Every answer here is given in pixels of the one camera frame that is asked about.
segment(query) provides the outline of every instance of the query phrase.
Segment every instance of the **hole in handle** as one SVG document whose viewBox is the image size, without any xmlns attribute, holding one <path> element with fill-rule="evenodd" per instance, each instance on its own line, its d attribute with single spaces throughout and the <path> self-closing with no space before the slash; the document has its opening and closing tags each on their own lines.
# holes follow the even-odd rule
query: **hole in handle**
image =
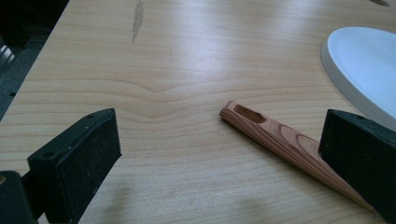
<svg viewBox="0 0 396 224">
<path fill-rule="evenodd" d="M 255 123 L 264 123 L 266 121 L 266 119 L 261 114 L 241 105 L 236 105 L 233 108 L 233 111 Z"/>
<path fill-rule="evenodd" d="M 383 7 L 390 7 L 390 4 L 385 0 L 370 0 L 370 2 L 376 3 L 377 5 L 380 5 Z"/>
</svg>

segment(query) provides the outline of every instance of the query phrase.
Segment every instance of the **scratch on table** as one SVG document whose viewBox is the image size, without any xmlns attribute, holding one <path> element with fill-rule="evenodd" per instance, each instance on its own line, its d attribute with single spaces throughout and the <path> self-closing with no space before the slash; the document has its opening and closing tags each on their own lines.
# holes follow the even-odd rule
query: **scratch on table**
<svg viewBox="0 0 396 224">
<path fill-rule="evenodd" d="M 142 0 L 139 0 L 139 2 L 136 5 L 136 8 L 134 9 L 134 29 L 133 29 L 133 37 L 132 37 L 132 42 L 136 39 L 137 33 L 139 33 L 140 26 L 142 26 L 143 23 L 143 2 Z"/>
</svg>

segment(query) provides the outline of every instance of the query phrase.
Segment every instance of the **knife handle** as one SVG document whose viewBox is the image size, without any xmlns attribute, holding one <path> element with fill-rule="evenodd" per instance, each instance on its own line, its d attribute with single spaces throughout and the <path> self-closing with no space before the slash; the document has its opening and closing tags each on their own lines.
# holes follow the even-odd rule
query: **knife handle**
<svg viewBox="0 0 396 224">
<path fill-rule="evenodd" d="M 230 101 L 220 112 L 222 119 L 279 157 L 314 178 L 374 211 L 318 154 L 319 142 L 263 114 Z"/>
</svg>

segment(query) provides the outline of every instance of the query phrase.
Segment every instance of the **white plate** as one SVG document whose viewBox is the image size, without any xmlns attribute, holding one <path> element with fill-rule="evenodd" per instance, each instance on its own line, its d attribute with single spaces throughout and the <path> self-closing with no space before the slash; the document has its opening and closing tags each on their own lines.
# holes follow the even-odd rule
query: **white plate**
<svg viewBox="0 0 396 224">
<path fill-rule="evenodd" d="M 366 27 L 338 29 L 323 44 L 321 60 L 361 112 L 396 132 L 396 34 Z"/>
</svg>

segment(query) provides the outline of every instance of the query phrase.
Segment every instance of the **wood grain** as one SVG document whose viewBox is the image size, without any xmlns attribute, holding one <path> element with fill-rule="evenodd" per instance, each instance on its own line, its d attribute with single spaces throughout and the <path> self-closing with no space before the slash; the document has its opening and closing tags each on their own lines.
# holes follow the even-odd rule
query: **wood grain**
<svg viewBox="0 0 396 224">
<path fill-rule="evenodd" d="M 374 211 L 318 154 L 319 142 L 261 113 L 230 101 L 222 119 L 317 180 Z"/>
<path fill-rule="evenodd" d="M 320 47 L 343 26 L 396 32 L 396 2 L 70 0 L 0 122 L 0 169 L 116 108 L 123 156 L 81 223 L 373 223 L 381 219 L 219 118 L 234 99 L 319 140 L 328 108 L 361 114 Z"/>
</svg>

